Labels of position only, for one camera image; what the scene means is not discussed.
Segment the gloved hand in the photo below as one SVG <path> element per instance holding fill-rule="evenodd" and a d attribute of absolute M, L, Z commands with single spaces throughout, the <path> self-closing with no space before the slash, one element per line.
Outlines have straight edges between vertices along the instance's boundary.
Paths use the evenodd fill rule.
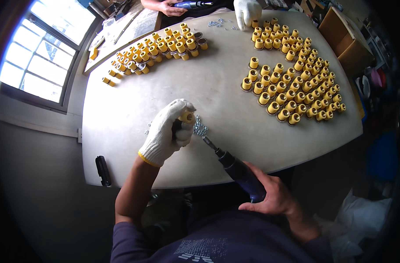
<path fill-rule="evenodd" d="M 250 27 L 253 20 L 261 18 L 261 5 L 255 0 L 235 0 L 234 1 L 235 15 L 239 29 Z"/>
<path fill-rule="evenodd" d="M 139 156 L 148 164 L 161 167 L 175 151 L 190 142 L 193 134 L 194 122 L 182 123 L 182 129 L 176 132 L 176 140 L 172 140 L 172 124 L 184 112 L 195 110 L 191 102 L 182 98 L 169 103 L 153 120 L 145 144 L 139 150 Z"/>

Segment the brass fitting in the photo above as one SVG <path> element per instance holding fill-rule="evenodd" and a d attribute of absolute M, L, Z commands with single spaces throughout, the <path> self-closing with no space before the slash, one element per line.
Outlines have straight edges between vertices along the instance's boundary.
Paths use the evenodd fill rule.
<path fill-rule="evenodd" d="M 302 91 L 298 92 L 295 96 L 296 103 L 301 103 L 304 99 L 305 99 L 305 94 Z"/>
<path fill-rule="evenodd" d="M 105 84 L 107 84 L 107 85 L 109 85 L 109 86 L 111 86 L 111 87 L 114 87 L 114 86 L 115 86 L 115 83 L 112 82 L 110 79 L 108 79 L 108 78 L 106 78 L 106 77 L 103 77 L 103 78 L 102 78 L 102 82 L 105 83 Z"/>
<path fill-rule="evenodd" d="M 283 93 L 280 93 L 275 99 L 275 102 L 277 102 L 279 106 L 282 106 L 283 103 L 285 103 L 285 101 L 286 101 L 286 95 Z"/>

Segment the window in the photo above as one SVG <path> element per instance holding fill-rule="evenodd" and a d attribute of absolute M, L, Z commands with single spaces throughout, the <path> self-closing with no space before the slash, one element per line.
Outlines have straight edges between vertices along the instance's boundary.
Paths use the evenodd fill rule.
<path fill-rule="evenodd" d="M 61 106 L 78 53 L 98 16 L 77 0 L 37 0 L 28 11 L 8 45 L 0 81 L 23 91 L 28 101 L 32 94 Z"/>

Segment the forearm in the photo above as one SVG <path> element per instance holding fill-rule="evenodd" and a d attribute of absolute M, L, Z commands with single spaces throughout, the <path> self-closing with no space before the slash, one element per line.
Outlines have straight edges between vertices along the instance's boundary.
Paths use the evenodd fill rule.
<path fill-rule="evenodd" d="M 298 203 L 296 203 L 286 213 L 286 217 L 289 221 L 293 236 L 301 244 L 304 244 L 321 235 L 317 223 L 312 218 L 303 214 L 303 211 Z"/>
<path fill-rule="evenodd" d="M 161 11 L 159 8 L 159 0 L 141 0 L 141 3 L 147 9 Z"/>
<path fill-rule="evenodd" d="M 140 224 L 140 217 L 150 198 L 150 190 L 159 168 L 137 156 L 130 174 L 115 199 L 115 223 L 122 221 Z"/>

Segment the wall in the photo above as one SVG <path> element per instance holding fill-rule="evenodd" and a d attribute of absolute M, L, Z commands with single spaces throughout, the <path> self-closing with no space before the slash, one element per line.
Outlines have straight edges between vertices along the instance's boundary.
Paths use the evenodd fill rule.
<path fill-rule="evenodd" d="M 108 262 L 119 189 L 86 184 L 76 138 L 14 126 L 3 116 L 76 132 L 82 127 L 87 57 L 80 61 L 67 115 L 0 95 L 0 192 L 44 262 Z"/>

